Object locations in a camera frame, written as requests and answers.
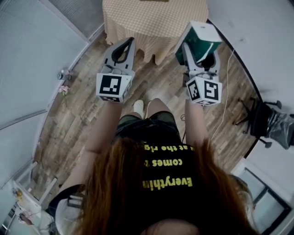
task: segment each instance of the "trash bag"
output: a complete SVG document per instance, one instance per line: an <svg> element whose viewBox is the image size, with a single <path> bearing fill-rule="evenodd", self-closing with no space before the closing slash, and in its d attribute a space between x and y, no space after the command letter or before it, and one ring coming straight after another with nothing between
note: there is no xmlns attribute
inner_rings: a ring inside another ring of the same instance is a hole
<svg viewBox="0 0 294 235"><path fill-rule="evenodd" d="M289 149L290 141L294 133L294 119L289 114L277 112L272 113L267 120L267 138L278 142L284 149Z"/></svg>

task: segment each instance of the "green box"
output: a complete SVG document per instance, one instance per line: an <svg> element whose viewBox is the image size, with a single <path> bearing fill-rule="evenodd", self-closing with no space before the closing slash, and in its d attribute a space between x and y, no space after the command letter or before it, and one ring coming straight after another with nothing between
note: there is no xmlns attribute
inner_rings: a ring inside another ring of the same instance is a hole
<svg viewBox="0 0 294 235"><path fill-rule="evenodd" d="M181 46L183 42L189 45L195 62L199 63L213 53L222 40L212 24L190 21L174 50L181 65L185 65Z"/></svg>

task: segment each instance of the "white sneaker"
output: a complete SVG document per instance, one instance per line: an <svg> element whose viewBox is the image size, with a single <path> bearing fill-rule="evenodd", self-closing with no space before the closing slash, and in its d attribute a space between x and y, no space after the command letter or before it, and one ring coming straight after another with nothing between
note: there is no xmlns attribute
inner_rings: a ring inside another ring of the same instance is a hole
<svg viewBox="0 0 294 235"><path fill-rule="evenodd" d="M140 114L140 116L142 118L144 118L144 102L143 100L137 100L135 103L134 103L134 112L137 112Z"/></svg>

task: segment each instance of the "chair leg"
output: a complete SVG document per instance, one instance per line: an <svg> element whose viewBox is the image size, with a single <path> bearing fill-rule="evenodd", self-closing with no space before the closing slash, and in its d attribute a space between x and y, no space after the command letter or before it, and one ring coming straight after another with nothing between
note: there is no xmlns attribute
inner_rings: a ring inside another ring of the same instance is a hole
<svg viewBox="0 0 294 235"><path fill-rule="evenodd" d="M251 106L251 114L253 113L253 111L254 111L254 109L255 109L255 98L250 98L250 100L252 100L253 101L253 104L252 104L252 106Z"/></svg>
<svg viewBox="0 0 294 235"><path fill-rule="evenodd" d="M249 120L249 117L248 117L247 129L243 131L243 134L248 133L250 125L251 125L251 123L250 123L250 120Z"/></svg>
<svg viewBox="0 0 294 235"><path fill-rule="evenodd" d="M244 101L241 99L238 99L238 102L241 102L243 107L246 109L247 114L250 114L250 110L247 108L247 106L244 104Z"/></svg>
<svg viewBox="0 0 294 235"><path fill-rule="evenodd" d="M246 122L246 121L248 121L249 120L249 116L247 116L246 118L244 118L243 120L241 120L240 122L233 122L233 125L236 125L236 126L238 126L238 125L240 125L241 123L244 123L244 122Z"/></svg>
<svg viewBox="0 0 294 235"><path fill-rule="evenodd" d="M277 106L279 109L282 108L282 103L280 101L276 101L276 103L274 102L264 102L265 104L268 104L268 105L275 105Z"/></svg>
<svg viewBox="0 0 294 235"><path fill-rule="evenodd" d="M272 142L266 142L262 140L261 138L258 138L258 140L265 144L266 149L269 149L272 145Z"/></svg>

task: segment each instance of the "long red hair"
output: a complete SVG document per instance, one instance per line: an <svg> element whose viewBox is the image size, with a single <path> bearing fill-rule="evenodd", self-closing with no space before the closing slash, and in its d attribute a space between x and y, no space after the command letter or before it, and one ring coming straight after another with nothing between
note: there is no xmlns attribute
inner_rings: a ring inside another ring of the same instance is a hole
<svg viewBox="0 0 294 235"><path fill-rule="evenodd" d="M209 142L194 149L200 234L256 235L234 180L215 164ZM144 209L139 202L144 161L144 146L127 138L118 139L95 160L77 234L132 234L136 212Z"/></svg>

